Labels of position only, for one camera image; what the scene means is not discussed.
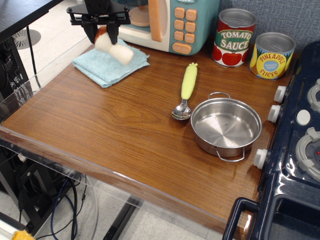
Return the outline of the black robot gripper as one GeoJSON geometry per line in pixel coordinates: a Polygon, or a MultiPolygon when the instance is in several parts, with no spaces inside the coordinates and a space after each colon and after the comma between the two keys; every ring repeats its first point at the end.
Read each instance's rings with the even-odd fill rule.
{"type": "Polygon", "coordinates": [[[97,25],[106,25],[113,45],[118,43],[120,25],[131,23],[129,8],[113,0],[85,0],[83,3],[68,7],[72,25],[83,25],[84,32],[92,44],[95,43],[97,25]]]}

